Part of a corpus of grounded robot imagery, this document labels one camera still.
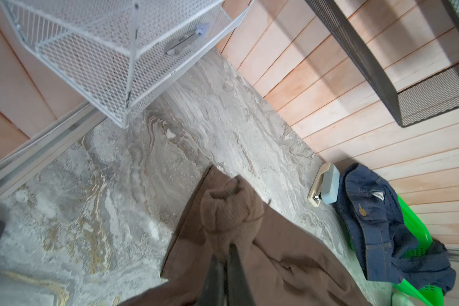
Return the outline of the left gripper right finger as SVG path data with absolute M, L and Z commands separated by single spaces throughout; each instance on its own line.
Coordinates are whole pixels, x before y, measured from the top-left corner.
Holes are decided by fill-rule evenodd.
M 235 244 L 229 245 L 227 270 L 227 298 L 229 306 L 255 306 L 255 300 L 247 282 L 238 248 Z

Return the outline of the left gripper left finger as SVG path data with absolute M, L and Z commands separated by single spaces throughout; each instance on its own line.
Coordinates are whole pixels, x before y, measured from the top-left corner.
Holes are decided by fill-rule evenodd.
M 203 284 L 198 306 L 223 306 L 225 305 L 226 293 L 226 266 L 212 255 L 209 269 Z

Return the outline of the brown trousers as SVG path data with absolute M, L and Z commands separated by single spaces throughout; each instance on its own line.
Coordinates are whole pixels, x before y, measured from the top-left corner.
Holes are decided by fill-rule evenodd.
M 168 247 L 161 269 L 167 282 L 123 305 L 196 304 L 212 257 L 203 232 L 201 200 L 205 192 L 229 180 L 216 166 L 207 168 Z M 369 304 L 329 248 L 270 207 L 265 207 L 259 232 L 240 256 L 256 305 Z

